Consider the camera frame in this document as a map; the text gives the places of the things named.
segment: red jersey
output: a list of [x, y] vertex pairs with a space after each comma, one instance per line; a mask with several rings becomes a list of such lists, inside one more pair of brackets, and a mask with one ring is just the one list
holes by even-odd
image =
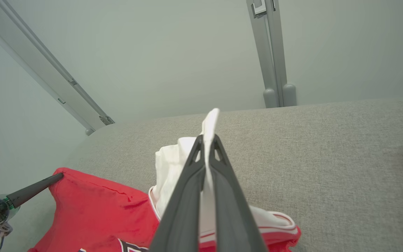
[[[54, 222], [28, 252], [145, 252], [159, 225], [149, 196], [139, 190], [68, 168], [52, 185]], [[290, 251], [301, 232], [272, 231], [262, 236], [270, 252]], [[215, 242], [200, 244], [215, 252]]]

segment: gray couch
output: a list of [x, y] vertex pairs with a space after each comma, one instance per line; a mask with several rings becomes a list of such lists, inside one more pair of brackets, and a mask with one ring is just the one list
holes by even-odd
[[[199, 134], [204, 117], [106, 126], [64, 166], [146, 192], [155, 151]], [[248, 202], [301, 228], [293, 251], [403, 251], [403, 99], [224, 112], [216, 132]], [[23, 211], [7, 243], [26, 250], [50, 227], [54, 201], [45, 191]]]

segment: white cloth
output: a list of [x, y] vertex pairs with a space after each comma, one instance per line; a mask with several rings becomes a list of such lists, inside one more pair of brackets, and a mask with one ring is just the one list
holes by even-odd
[[[214, 187], [208, 158], [219, 112], [219, 109], [215, 108], [203, 121], [201, 134], [203, 134], [205, 156], [197, 157], [197, 159], [205, 158], [206, 164], [205, 183], [200, 197], [200, 242], [215, 239]], [[156, 185], [149, 190], [149, 198], [159, 220], [166, 210], [195, 139], [196, 137], [182, 137], [178, 139], [176, 145], [164, 146], [155, 153]], [[281, 212], [267, 212], [253, 206], [249, 207], [261, 233], [296, 234], [298, 232], [295, 223], [288, 215]]]

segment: gray upholstered surface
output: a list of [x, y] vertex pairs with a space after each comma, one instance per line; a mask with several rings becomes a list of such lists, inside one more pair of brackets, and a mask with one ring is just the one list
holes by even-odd
[[[65, 164], [147, 191], [204, 116], [106, 126]], [[293, 251], [403, 251], [403, 99], [226, 112], [217, 134], [248, 202], [301, 228]]]

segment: red and white fabric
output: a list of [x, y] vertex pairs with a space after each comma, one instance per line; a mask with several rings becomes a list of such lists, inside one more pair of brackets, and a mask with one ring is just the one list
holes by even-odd
[[[219, 110], [203, 121], [206, 178], [200, 198], [200, 251], [215, 252], [214, 188], [208, 155]], [[60, 168], [64, 178], [50, 187], [56, 213], [50, 230], [29, 252], [145, 252], [179, 179], [195, 137], [180, 138], [177, 145], [156, 153], [157, 185], [149, 193]], [[270, 252], [289, 252], [301, 236], [293, 220], [281, 212], [249, 206]]]

